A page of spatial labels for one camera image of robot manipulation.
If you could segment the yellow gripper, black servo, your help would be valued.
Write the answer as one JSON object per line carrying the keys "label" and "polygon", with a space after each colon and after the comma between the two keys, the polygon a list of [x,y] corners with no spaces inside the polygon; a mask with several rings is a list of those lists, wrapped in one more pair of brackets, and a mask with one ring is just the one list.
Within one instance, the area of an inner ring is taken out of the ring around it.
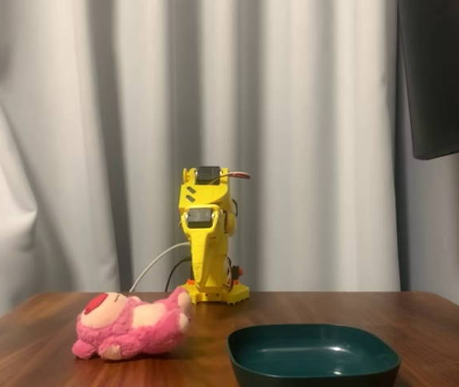
{"label": "yellow gripper, black servo", "polygon": [[182,215],[182,229],[190,241],[192,271],[201,293],[230,289],[227,237],[236,230],[236,215],[216,205],[191,206]]}

